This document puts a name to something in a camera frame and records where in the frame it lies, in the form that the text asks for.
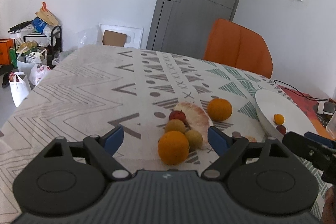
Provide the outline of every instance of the blue gripper pad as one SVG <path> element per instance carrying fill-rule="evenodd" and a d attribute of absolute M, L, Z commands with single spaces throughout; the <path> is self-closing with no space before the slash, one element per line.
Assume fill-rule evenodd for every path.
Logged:
<path fill-rule="evenodd" d="M 224 133 L 222 133 L 219 129 L 209 127 L 208 129 L 208 142 L 215 150 L 218 156 L 224 155 L 225 152 L 230 148 L 230 144 L 227 142 L 227 137 Z"/>
<path fill-rule="evenodd" d="M 124 129 L 122 126 L 117 126 L 110 132 L 100 137 L 99 143 L 104 150 L 111 156 L 119 149 L 124 141 Z"/>
<path fill-rule="evenodd" d="M 334 141 L 329 140 L 327 138 L 324 138 L 320 135 L 317 135 L 317 134 L 314 134 L 314 133 L 311 133 L 311 132 L 307 132 L 307 133 L 304 134 L 304 137 L 307 138 L 307 139 L 310 139 L 312 141 L 315 141 L 317 143 L 324 144 L 331 149 L 335 149 L 335 142 Z"/>

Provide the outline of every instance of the gray floor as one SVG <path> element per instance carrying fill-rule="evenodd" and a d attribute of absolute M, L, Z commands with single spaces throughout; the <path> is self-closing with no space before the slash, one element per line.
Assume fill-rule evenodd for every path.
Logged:
<path fill-rule="evenodd" d="M 2 84 L 3 75 L 0 75 L 0 84 Z M 0 129 L 3 124 L 7 121 L 7 119 L 12 115 L 12 113 L 16 110 L 16 106 L 14 105 L 11 88 L 8 86 L 6 88 L 2 88 L 0 86 Z"/>

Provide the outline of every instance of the black cable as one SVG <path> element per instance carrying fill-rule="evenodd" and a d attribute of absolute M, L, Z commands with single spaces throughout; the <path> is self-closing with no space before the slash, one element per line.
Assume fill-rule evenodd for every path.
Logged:
<path fill-rule="evenodd" d="M 289 88 L 282 88 L 282 89 L 283 89 L 283 90 L 290 90 L 290 91 L 293 92 L 295 95 L 300 96 L 300 97 L 304 97 L 304 98 L 306 98 L 306 99 L 308 99 L 308 100 L 310 100 L 310 101 L 325 101 L 325 102 L 329 102 L 328 99 L 315 98 L 315 97 L 311 97 L 311 96 L 306 96 L 306 95 L 304 95 L 301 91 L 299 91 L 297 88 L 295 88 L 295 87 L 293 87 L 292 85 L 289 85 L 289 84 L 287 84 L 287 83 L 285 83 L 285 82 L 282 82 L 282 81 L 279 81 L 279 80 L 273 80 L 273 81 L 274 81 L 274 83 L 276 83 L 276 82 L 280 82 L 280 83 L 282 83 L 282 84 L 285 84 L 285 85 L 290 86 L 291 88 L 295 89 L 295 90 L 296 90 L 298 93 L 300 93 L 300 94 L 297 94 L 296 92 L 294 92 L 293 90 L 291 90 L 291 89 L 289 89 Z"/>

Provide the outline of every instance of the plastic bag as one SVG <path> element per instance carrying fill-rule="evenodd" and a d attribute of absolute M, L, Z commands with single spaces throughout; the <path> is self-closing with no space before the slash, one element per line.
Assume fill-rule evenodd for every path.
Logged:
<path fill-rule="evenodd" d="M 28 77 L 24 72 L 14 72 L 13 82 L 9 82 L 10 91 L 12 93 L 13 101 L 16 107 L 28 96 L 31 88 L 28 82 Z"/>
<path fill-rule="evenodd" d="M 35 64 L 34 67 L 30 71 L 29 81 L 33 85 L 38 85 L 41 80 L 46 77 L 51 72 L 51 69 L 47 65 L 40 66 L 39 64 Z"/>
<path fill-rule="evenodd" d="M 58 57 L 54 58 L 54 60 L 52 60 L 52 65 L 56 66 L 59 63 L 61 63 L 62 60 L 64 60 L 68 55 L 70 55 L 71 53 L 73 53 L 74 51 L 64 51 L 64 52 L 60 52 L 58 54 Z"/>
<path fill-rule="evenodd" d="M 43 33 L 50 41 L 51 31 L 53 30 L 53 26 L 47 24 L 42 19 L 36 17 L 31 24 L 35 27 L 36 31 L 39 33 Z"/>
<path fill-rule="evenodd" d="M 17 56 L 16 63 L 17 63 L 17 68 L 18 68 L 18 70 L 21 71 L 21 72 L 24 72 L 25 75 L 27 76 L 27 78 L 30 79 L 29 75 L 30 75 L 31 69 L 34 67 L 35 64 L 34 64 L 34 63 L 26 63 L 26 62 L 24 62 L 24 57 L 21 56 L 21 55 L 22 55 L 22 52 L 23 52 L 25 49 L 26 49 L 26 47 L 23 48 L 23 49 L 20 51 L 19 55 Z M 47 58 L 45 58 L 45 59 L 40 63 L 40 65 L 45 65 L 45 64 L 47 64 Z"/>
<path fill-rule="evenodd" d="M 76 33 L 78 39 L 78 47 L 83 47 L 84 45 L 96 45 L 102 41 L 102 33 L 100 27 L 97 25 L 95 27 L 82 30 Z"/>
<path fill-rule="evenodd" d="M 47 49 L 44 49 L 43 51 L 40 52 L 40 54 L 36 55 L 32 63 L 42 65 L 47 64 L 47 54 L 48 54 Z"/>
<path fill-rule="evenodd" d="M 36 15 L 42 19 L 44 22 L 51 26 L 57 26 L 58 21 L 54 17 L 54 15 L 47 9 L 47 5 L 45 2 L 42 2 L 42 8 L 40 9 L 39 12 L 36 13 Z"/>

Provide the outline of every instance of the chair backrest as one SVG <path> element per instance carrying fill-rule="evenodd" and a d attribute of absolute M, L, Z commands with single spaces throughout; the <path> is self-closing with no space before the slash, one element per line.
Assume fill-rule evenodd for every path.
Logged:
<path fill-rule="evenodd" d="M 225 19 L 212 26 L 204 60 L 243 69 L 270 78 L 272 58 L 257 33 Z"/>

